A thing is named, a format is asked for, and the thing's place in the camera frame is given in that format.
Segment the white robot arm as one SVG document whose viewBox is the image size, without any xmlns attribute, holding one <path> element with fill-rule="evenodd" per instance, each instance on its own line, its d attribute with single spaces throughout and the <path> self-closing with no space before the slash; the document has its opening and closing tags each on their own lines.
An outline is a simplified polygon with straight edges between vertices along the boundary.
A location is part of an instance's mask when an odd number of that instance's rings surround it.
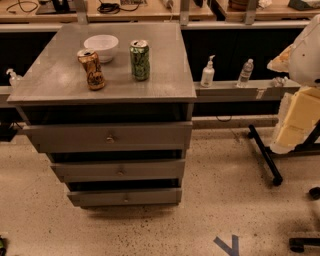
<svg viewBox="0 0 320 256">
<path fill-rule="evenodd" d="M 284 94 L 270 144 L 272 152 L 286 154 L 302 144 L 320 120 L 320 15 L 267 68 L 288 72 L 300 85 L 294 94 Z"/>
</svg>

